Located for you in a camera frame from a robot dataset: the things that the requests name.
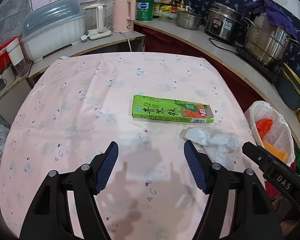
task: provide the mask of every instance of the silver pivot bolt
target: silver pivot bolt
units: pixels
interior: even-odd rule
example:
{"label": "silver pivot bolt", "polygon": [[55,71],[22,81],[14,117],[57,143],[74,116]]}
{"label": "silver pivot bolt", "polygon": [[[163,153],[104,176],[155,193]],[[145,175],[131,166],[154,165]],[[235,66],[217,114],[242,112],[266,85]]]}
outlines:
{"label": "silver pivot bolt", "polygon": [[212,164],[212,168],[213,168],[214,170],[220,170],[220,169],[221,169],[221,165],[220,165],[219,163],[213,163],[213,164]]}
{"label": "silver pivot bolt", "polygon": [[89,168],[90,168],[89,164],[84,164],[81,166],[81,170],[83,170],[83,171],[87,171]]}
{"label": "silver pivot bolt", "polygon": [[56,171],[49,171],[49,176],[54,177],[57,174]]}
{"label": "silver pivot bolt", "polygon": [[246,170],[246,173],[247,173],[248,175],[253,175],[253,174],[254,174],[254,171],[253,171],[252,169],[247,169],[247,170]]}

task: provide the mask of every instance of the white plastic trash bag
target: white plastic trash bag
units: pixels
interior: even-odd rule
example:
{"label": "white plastic trash bag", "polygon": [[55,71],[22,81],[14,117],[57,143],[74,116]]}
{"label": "white plastic trash bag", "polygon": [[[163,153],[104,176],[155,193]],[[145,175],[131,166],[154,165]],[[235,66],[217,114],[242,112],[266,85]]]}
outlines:
{"label": "white plastic trash bag", "polygon": [[291,166],[295,159],[293,139],[289,125],[273,107],[271,107],[267,102],[256,101],[254,102],[248,110],[244,113],[248,124],[250,125],[253,137],[256,140],[257,145],[263,147],[263,143],[259,136],[256,122],[263,118],[269,118],[273,121],[271,130],[266,134],[264,140],[278,148],[280,151],[288,154],[285,163]]}

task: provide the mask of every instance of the stainless steel pot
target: stainless steel pot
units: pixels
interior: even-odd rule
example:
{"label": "stainless steel pot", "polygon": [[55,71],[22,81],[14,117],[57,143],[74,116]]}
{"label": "stainless steel pot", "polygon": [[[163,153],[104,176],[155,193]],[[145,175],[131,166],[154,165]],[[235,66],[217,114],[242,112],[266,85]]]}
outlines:
{"label": "stainless steel pot", "polygon": [[290,43],[299,46],[283,28],[267,22],[265,13],[256,14],[253,21],[244,18],[249,28],[244,47],[246,51],[267,67],[277,64]]}
{"label": "stainless steel pot", "polygon": [[213,3],[209,9],[205,32],[228,43],[235,43],[240,27],[242,14],[232,8],[221,4]]}
{"label": "stainless steel pot", "polygon": [[177,11],[176,24],[179,27],[188,29],[188,30],[196,30],[200,23],[202,17],[188,11]]}

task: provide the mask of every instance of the purple cloth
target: purple cloth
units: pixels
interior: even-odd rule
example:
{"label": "purple cloth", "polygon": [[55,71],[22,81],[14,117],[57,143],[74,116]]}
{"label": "purple cloth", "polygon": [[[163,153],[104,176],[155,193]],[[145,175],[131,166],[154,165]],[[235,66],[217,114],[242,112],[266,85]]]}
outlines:
{"label": "purple cloth", "polygon": [[269,24],[277,25],[283,28],[287,33],[291,34],[297,40],[297,32],[293,27],[292,22],[288,16],[280,10],[278,6],[269,2],[268,0],[259,0],[257,2],[249,2],[244,5],[242,14],[243,17],[247,17],[248,13],[267,13],[267,20]]}

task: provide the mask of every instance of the cartoon print tablecloth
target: cartoon print tablecloth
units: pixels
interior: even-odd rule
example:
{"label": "cartoon print tablecloth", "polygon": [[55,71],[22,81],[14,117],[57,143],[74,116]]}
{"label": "cartoon print tablecloth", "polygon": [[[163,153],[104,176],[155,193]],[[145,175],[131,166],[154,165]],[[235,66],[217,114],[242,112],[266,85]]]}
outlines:
{"label": "cartoon print tablecloth", "polygon": [[[135,94],[209,104],[212,124],[134,119]],[[97,205],[112,239],[192,239],[208,196],[186,163],[181,138],[188,127],[254,143],[248,123],[217,70],[203,58],[124,52],[57,60],[34,86],[13,122],[0,169],[2,215],[16,236],[50,170],[70,172],[119,145],[119,157]],[[261,171],[242,154],[227,168]],[[82,237],[73,194],[69,210]],[[223,235],[229,231],[227,212]]]}

